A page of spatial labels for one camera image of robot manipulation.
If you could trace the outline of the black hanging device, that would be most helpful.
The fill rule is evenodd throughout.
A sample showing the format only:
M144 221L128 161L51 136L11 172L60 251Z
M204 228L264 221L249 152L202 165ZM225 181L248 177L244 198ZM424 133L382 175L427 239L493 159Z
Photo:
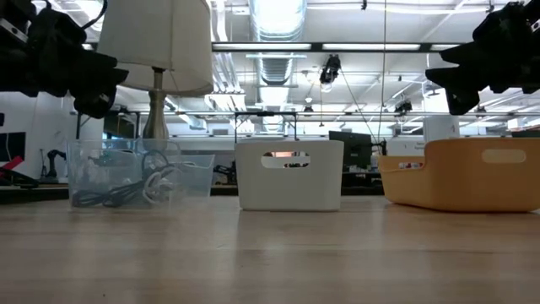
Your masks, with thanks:
M341 60L339 55L330 54L326 63L323 65L319 81L321 84L332 84L338 77L341 70Z

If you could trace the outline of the white shade table lamp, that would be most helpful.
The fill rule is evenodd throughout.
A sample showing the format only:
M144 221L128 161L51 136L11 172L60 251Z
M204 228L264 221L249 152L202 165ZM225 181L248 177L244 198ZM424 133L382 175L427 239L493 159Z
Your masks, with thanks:
M128 71L121 86L143 90L149 115L141 144L165 151L165 98L213 91L211 12L207 0L104 0L97 52Z

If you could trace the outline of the silver ceiling air duct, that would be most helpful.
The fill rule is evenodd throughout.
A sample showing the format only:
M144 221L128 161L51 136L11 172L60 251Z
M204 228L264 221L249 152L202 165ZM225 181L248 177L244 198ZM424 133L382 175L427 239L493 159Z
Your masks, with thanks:
M297 42L303 35L307 0L248 0L252 39L256 42ZM284 85L293 71L293 58L257 60L261 81Z

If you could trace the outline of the black background rack frame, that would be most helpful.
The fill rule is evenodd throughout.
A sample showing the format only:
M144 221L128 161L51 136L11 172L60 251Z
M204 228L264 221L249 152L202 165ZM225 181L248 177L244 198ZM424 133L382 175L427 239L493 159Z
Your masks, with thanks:
M293 128L294 128L294 141L298 141L298 133L297 133L297 123L298 123L298 116L299 116L299 113L296 112L296 111L234 111L233 112L233 115L234 115L234 123L235 123L235 126L234 126L234 142L237 144L238 143L238 132L237 132L237 129L238 129L238 118L241 117L241 116L244 116L245 118L250 118L251 116L256 116L256 117L282 117L283 120L286 122L286 123L289 123L289 121L287 121L285 119L285 117L292 117L293 118Z

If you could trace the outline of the black computer monitor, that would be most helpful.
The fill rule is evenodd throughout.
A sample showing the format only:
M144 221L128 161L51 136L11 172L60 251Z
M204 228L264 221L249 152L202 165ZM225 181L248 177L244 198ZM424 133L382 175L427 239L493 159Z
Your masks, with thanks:
M343 142L343 172L355 166L367 169L371 164L372 142L369 134L330 131L329 139Z

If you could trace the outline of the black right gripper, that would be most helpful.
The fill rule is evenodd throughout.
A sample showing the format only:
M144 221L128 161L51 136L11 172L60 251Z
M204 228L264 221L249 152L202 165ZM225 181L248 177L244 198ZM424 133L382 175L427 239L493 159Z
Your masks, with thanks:
M459 116L480 102L487 86L496 94L518 88L530 95L540 90L540 34L528 22L540 17L540 0L508 2L488 13L472 33L472 42L440 51L445 62L464 65L425 70L428 80L445 90L448 111Z

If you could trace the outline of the black aluminium table frame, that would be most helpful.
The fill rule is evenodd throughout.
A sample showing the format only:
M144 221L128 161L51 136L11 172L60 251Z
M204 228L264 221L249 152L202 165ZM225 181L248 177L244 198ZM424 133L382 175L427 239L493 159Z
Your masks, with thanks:
M237 196L237 186L217 185L211 187L211 196ZM382 186L375 187L342 187L342 196L384 196Z

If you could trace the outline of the clear plastic bin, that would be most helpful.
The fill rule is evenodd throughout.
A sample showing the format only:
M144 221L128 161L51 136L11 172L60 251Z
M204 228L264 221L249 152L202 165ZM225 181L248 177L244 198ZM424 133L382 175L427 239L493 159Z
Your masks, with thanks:
M213 163L172 140L76 140L67 146L69 200L74 208L170 208L210 196Z

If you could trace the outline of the white plastic bin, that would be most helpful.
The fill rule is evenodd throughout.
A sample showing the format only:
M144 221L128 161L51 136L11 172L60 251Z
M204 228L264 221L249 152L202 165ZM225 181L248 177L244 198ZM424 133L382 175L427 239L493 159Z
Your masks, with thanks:
M235 164L245 211L338 211L344 143L336 140L240 142Z

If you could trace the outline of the long ceiling light strip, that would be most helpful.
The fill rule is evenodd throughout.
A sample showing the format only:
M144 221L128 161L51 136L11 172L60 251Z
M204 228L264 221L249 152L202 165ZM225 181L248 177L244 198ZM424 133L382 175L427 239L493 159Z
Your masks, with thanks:
M213 42L213 52L261 53L434 53L458 46L428 42Z

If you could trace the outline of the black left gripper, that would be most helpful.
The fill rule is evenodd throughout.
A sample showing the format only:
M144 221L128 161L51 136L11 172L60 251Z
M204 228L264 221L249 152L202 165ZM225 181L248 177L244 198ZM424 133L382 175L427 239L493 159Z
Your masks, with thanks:
M20 92L36 97L41 91L54 96L68 92L77 112L101 119L113 106L117 85L129 74L114 57L83 51L86 34L64 12L31 0L0 0L0 18L20 27L26 23L26 44L9 38L0 28L0 92ZM67 59L74 60L66 80Z

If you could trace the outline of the orange plastic bin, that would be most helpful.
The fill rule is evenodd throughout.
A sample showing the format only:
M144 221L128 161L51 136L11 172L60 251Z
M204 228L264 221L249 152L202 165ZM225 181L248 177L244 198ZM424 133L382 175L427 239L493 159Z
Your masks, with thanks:
M540 138L453 138L422 156L381 156L385 197L424 209L525 213L540 209Z

